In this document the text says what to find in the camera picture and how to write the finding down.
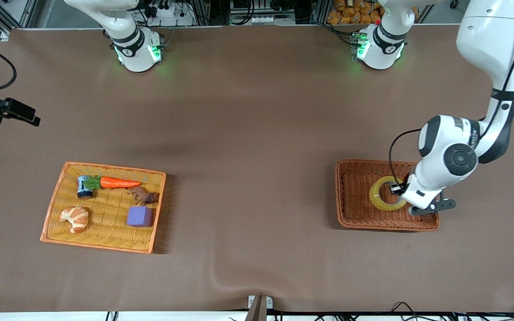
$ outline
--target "yellow ring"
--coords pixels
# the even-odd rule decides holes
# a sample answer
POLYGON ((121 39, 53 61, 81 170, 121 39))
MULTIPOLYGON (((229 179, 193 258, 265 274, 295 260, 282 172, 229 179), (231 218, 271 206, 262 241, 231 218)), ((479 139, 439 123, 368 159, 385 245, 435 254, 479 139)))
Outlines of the yellow ring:
POLYGON ((394 180, 394 177, 392 177, 392 176, 385 176, 385 177, 380 178, 378 181, 376 181, 376 183, 374 183, 374 185, 372 185, 372 187, 370 187, 370 193, 369 193, 370 201, 372 202, 374 207, 376 207, 377 209, 379 209, 381 211, 391 212, 391 211, 401 209, 402 207, 404 207, 404 205, 406 205, 405 199, 400 198, 398 203, 388 204, 388 203, 384 202, 382 200, 382 198, 380 197, 380 187, 382 187, 382 185, 384 185, 386 183, 396 183, 396 181, 394 180))

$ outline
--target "blue can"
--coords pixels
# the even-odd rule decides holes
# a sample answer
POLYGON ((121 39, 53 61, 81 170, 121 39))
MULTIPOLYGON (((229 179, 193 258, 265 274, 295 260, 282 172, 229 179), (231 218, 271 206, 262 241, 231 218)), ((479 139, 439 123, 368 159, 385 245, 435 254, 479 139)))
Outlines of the blue can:
POLYGON ((89 177, 90 176, 88 176, 88 175, 80 175, 78 177, 79 189, 78 189, 78 192, 77 192, 77 196, 80 199, 90 199, 90 198, 92 198, 92 190, 91 189, 87 189, 83 185, 83 181, 86 181, 89 177))

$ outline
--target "orange carrot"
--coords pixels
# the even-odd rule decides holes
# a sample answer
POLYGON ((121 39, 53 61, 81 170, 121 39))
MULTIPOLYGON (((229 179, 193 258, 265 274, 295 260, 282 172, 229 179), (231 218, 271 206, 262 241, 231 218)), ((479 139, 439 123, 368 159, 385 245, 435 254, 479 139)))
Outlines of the orange carrot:
POLYGON ((97 189, 102 187, 104 189, 128 189, 130 187, 137 187, 140 185, 139 181, 128 181, 126 179, 119 179, 114 177, 100 177, 92 176, 88 177, 82 182, 84 187, 87 189, 97 189))
POLYGON ((126 179, 106 176, 100 178, 100 186, 103 189, 128 189, 130 187, 137 187, 138 185, 140 185, 139 181, 128 181, 126 179))

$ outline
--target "toy dinosaur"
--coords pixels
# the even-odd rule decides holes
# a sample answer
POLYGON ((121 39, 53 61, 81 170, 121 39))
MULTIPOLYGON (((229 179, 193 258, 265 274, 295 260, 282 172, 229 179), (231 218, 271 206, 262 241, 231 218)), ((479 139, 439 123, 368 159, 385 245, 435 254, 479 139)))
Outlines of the toy dinosaur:
POLYGON ((137 186, 128 189, 128 194, 132 194, 135 203, 141 202, 142 205, 148 203, 155 203, 158 201, 159 193, 148 193, 144 187, 137 186))

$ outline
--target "table surface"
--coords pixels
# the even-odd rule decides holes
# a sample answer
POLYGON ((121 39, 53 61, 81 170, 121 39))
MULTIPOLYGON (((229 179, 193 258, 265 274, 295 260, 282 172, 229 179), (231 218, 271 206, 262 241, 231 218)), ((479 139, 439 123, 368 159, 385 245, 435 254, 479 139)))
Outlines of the table surface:
POLYGON ((386 159, 436 114, 484 116, 491 82, 456 33, 414 27, 374 71, 321 27, 177 30, 134 74, 100 31, 14 30, 0 51, 19 76, 0 98, 41 126, 0 124, 0 311, 238 309, 250 294, 293 311, 514 311, 514 129, 504 157, 446 190, 458 206, 436 232, 336 220, 338 160, 386 159), (159 254, 39 242, 65 161, 168 173, 159 254))

